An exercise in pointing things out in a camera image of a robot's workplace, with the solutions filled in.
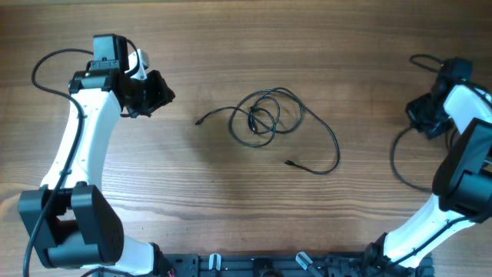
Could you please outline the black USB cable long loop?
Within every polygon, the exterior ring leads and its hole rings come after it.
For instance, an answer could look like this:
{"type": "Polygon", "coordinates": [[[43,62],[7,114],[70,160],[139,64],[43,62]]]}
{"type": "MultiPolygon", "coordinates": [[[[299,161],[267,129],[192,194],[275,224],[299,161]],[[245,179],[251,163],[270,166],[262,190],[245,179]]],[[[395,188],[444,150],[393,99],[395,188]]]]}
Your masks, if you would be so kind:
{"type": "Polygon", "coordinates": [[[327,133],[329,134],[333,144],[334,144],[334,152],[335,152],[335,157],[334,157],[334,163],[331,165],[328,169],[325,170],[314,170],[310,169],[304,165],[300,165],[296,162],[293,162],[291,160],[286,160],[284,162],[285,165],[300,169],[306,172],[309,172],[313,175],[328,175],[332,172],[335,171],[335,169],[339,166],[340,161],[341,161],[341,149],[339,142],[337,140],[337,137],[332,130],[332,128],[323,120],[321,119],[318,115],[316,115],[314,112],[312,112],[291,90],[287,88],[282,88],[282,87],[277,87],[277,88],[270,88],[270,89],[265,89],[265,90],[260,90],[258,92],[253,92],[253,96],[258,96],[258,98],[253,102],[253,104],[250,106],[249,111],[248,111],[248,128],[255,134],[255,135],[263,135],[266,133],[271,133],[271,137],[265,142],[260,145],[255,145],[255,148],[260,148],[268,145],[271,143],[276,135],[286,135],[290,134],[293,131],[296,131],[299,126],[301,125],[304,114],[308,113],[311,115],[318,123],[321,124],[323,128],[327,130],[327,133]],[[280,122],[281,119],[281,105],[279,101],[274,97],[274,95],[280,95],[288,98],[289,100],[295,102],[298,105],[299,108],[299,115],[297,121],[294,123],[294,125],[290,128],[287,129],[278,129],[278,123],[280,122]],[[274,103],[274,106],[277,109],[277,114],[276,116],[273,116],[271,112],[269,112],[266,108],[261,107],[261,103],[265,101],[272,101],[274,103]],[[262,122],[256,114],[263,112],[265,113],[271,120],[271,124],[267,125],[266,123],[262,122]]]}

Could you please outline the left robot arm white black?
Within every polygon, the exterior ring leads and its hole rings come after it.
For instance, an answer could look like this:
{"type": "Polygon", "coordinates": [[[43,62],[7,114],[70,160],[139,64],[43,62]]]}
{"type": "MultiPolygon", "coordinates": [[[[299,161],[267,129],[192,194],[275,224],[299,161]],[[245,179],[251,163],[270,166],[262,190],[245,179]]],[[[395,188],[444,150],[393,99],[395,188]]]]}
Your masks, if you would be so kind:
{"type": "Polygon", "coordinates": [[[29,240],[23,262],[88,274],[173,276],[160,248],[127,236],[101,191],[111,134],[120,118],[150,116],[174,98],[148,57],[127,38],[96,35],[91,61],[73,75],[70,112],[55,160],[40,187],[24,191],[18,212],[29,240]]]}

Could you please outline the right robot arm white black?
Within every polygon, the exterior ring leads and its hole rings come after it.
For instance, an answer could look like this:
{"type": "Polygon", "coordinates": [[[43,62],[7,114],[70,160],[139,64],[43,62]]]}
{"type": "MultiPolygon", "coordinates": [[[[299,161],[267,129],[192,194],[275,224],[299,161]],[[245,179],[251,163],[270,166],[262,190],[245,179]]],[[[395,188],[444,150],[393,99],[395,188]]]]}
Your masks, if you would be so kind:
{"type": "Polygon", "coordinates": [[[491,93],[472,82],[473,63],[438,61],[430,92],[408,102],[410,127],[433,139],[451,129],[447,157],[436,171],[430,198],[401,227],[371,243],[359,264],[362,276],[418,276],[423,260],[463,229],[491,217],[491,93]]]}

